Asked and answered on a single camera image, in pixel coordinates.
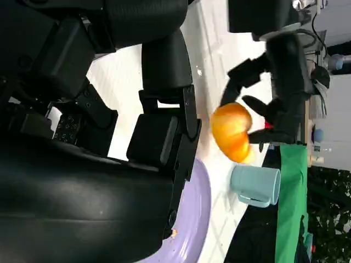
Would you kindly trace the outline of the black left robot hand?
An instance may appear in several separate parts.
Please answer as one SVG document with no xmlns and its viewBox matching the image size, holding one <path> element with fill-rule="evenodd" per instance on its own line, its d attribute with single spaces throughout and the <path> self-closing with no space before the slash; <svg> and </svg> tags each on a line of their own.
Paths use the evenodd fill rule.
<svg viewBox="0 0 351 263">
<path fill-rule="evenodd" d="M 295 144 L 299 126 L 304 117 L 304 104 L 310 97 L 312 84 L 304 50 L 295 33 L 283 33 L 266 41 L 266 51 L 258 58 L 247 59 L 229 71 L 229 82 L 220 105 L 234 102 L 242 88 L 258 83 L 263 72 L 273 77 L 275 97 L 268 104 L 245 95 L 243 101 L 255 113 L 272 125 L 249 133 L 252 144 Z"/>
</svg>

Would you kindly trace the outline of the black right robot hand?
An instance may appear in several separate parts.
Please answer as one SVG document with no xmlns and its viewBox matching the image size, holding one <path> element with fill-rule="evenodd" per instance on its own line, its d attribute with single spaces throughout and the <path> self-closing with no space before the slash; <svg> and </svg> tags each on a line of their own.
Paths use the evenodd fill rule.
<svg viewBox="0 0 351 263">
<path fill-rule="evenodd" d="M 1 1 L 1 262 L 136 262 L 172 233 L 201 131 L 187 1 Z M 140 44 L 127 160 L 87 72 Z"/>
</svg>

